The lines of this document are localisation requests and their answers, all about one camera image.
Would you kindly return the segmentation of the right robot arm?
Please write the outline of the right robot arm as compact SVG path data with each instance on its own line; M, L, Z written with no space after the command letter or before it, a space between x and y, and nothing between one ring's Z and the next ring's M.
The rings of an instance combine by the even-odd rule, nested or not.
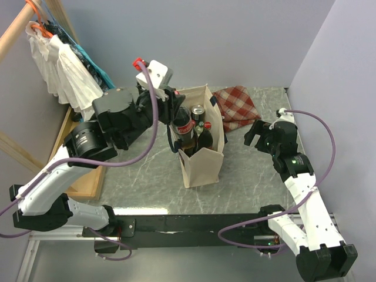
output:
M282 119L274 123L257 120L244 136L245 145L250 145L255 136L259 137L256 149L271 155L303 223L298 227L288 214L273 211L258 218L258 229L264 234L274 231L282 238L294 253L304 281L346 276L358 253L335 227L315 184L313 167L308 157L298 152L297 126Z

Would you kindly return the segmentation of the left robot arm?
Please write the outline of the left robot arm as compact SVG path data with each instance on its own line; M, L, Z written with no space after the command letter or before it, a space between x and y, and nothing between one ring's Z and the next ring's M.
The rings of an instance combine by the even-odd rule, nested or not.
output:
M167 88L165 100L138 87L139 96L125 89L111 89L92 103L91 120L78 124L63 141L51 161L27 184L9 189L16 228L52 231L66 224L88 227L104 236L113 235L120 225L110 206L90 206L70 198L66 191L82 176L99 166L122 167L144 158L112 163L118 150L129 146L148 128L159 122L171 124L185 95Z

